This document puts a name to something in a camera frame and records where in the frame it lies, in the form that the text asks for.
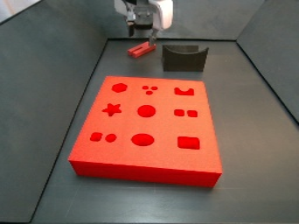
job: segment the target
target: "red block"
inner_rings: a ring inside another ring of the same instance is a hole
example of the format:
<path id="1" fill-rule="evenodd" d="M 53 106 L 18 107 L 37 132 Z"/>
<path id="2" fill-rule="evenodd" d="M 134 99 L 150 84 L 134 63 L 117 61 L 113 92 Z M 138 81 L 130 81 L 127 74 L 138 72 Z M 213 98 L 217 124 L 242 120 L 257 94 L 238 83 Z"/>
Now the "red block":
<path id="1" fill-rule="evenodd" d="M 139 57 L 145 53 L 149 53 L 152 50 L 154 50 L 156 45 L 149 45 L 149 42 L 143 42 L 141 45 L 134 46 L 133 48 L 126 50 L 126 53 L 133 58 Z"/>
<path id="2" fill-rule="evenodd" d="M 221 165 L 202 82 L 107 76 L 69 163 L 82 176 L 213 187 Z"/>

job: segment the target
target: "gray table surface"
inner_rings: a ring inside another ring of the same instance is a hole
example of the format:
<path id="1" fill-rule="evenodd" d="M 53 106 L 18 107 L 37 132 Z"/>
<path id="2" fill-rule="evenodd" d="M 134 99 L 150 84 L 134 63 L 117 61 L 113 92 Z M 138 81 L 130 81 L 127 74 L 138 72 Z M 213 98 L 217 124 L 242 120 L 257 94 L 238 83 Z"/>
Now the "gray table surface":
<path id="1" fill-rule="evenodd" d="M 141 42 L 106 43 L 31 222 L 297 222 L 297 125 L 237 44 L 160 40 L 129 58 Z M 165 73 L 162 44 L 208 46 L 204 72 Z M 222 163 L 214 188 L 75 176 L 66 159 L 106 75 L 204 81 Z"/>

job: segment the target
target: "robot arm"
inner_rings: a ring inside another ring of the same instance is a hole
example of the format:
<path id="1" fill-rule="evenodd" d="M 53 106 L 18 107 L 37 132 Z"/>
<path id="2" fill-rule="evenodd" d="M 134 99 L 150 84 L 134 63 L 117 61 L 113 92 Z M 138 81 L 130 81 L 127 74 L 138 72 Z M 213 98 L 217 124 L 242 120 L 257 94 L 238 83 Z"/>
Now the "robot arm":
<path id="1" fill-rule="evenodd" d="M 149 46 L 154 44 L 156 33 L 168 29 L 173 20 L 172 0 L 114 0 L 115 12 L 125 16 L 127 36 L 134 29 L 153 30 Z"/>

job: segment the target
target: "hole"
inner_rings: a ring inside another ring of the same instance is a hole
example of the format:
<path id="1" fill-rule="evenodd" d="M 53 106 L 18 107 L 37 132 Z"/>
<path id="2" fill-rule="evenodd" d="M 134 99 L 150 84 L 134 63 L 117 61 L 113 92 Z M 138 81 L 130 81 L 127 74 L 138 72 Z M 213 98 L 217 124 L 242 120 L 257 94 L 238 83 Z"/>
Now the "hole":
<path id="1" fill-rule="evenodd" d="M 154 142 L 154 139 L 152 136 L 146 134 L 135 134 L 131 136 L 131 143 L 137 146 L 148 146 Z"/>
<path id="2" fill-rule="evenodd" d="M 139 47 L 137 47 L 137 48 L 133 50 L 133 52 L 138 51 L 139 49 L 142 49 L 142 47 L 141 47 L 141 46 L 139 46 Z"/>
<path id="3" fill-rule="evenodd" d="M 193 95 L 193 89 L 189 88 L 186 91 L 181 91 L 177 87 L 173 89 L 176 95 Z"/>
<path id="4" fill-rule="evenodd" d="M 123 91 L 126 91 L 126 84 L 123 83 L 117 83 L 111 86 L 111 90 L 115 92 L 115 93 L 121 93 Z"/>
<path id="5" fill-rule="evenodd" d="M 143 106 L 138 107 L 137 114 L 141 117 L 150 117 L 150 116 L 153 116 L 154 115 L 154 107 L 150 106 L 150 105 L 143 105 Z"/>
<path id="6" fill-rule="evenodd" d="M 106 105 L 106 108 L 103 108 L 101 111 L 102 112 L 106 112 L 106 115 L 107 116 L 111 116 L 114 113 L 121 113 L 121 110 L 119 110 L 119 104 L 117 104 L 117 105 L 113 105 L 113 104 L 107 104 Z"/>
<path id="7" fill-rule="evenodd" d="M 197 111 L 196 111 L 196 110 L 188 110 L 188 111 L 186 111 L 186 115 L 188 115 L 189 117 L 197 117 Z"/>
<path id="8" fill-rule="evenodd" d="M 200 139 L 197 137 L 178 136 L 177 146 L 181 149 L 197 150 L 200 148 Z"/>
<path id="9" fill-rule="evenodd" d="M 184 111 L 182 111 L 182 109 L 176 109 L 176 110 L 173 111 L 173 114 L 174 114 L 176 116 L 184 116 Z"/>
<path id="10" fill-rule="evenodd" d="M 105 140 L 111 143 L 117 140 L 117 136 L 114 134 L 107 134 Z"/>
<path id="11" fill-rule="evenodd" d="M 99 139 L 101 139 L 101 136 L 102 136 L 101 133 L 98 133 L 98 132 L 93 132 L 93 133 L 90 134 L 89 141 L 91 141 L 91 142 L 98 142 Z"/>

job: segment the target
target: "circular hole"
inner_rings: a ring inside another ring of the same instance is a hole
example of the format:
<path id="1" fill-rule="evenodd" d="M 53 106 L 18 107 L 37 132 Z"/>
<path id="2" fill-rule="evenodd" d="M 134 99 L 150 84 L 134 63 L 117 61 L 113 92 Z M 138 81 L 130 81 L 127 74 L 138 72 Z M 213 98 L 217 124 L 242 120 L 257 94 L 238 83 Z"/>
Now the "circular hole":
<path id="1" fill-rule="evenodd" d="M 114 142 L 117 139 L 117 136 L 114 134 L 107 134 L 106 137 L 105 137 L 105 140 L 111 143 Z"/>
<path id="2" fill-rule="evenodd" d="M 102 134 L 98 132 L 93 132 L 89 136 L 89 141 L 98 142 L 101 139 Z"/>
<path id="3" fill-rule="evenodd" d="M 146 134 L 135 134 L 131 136 L 131 143 L 137 146 L 148 146 L 154 142 L 154 138 Z"/>
<path id="4" fill-rule="evenodd" d="M 153 116 L 154 115 L 154 107 L 150 106 L 150 105 L 143 105 L 143 106 L 138 107 L 137 114 L 141 117 L 150 117 L 150 116 Z"/>

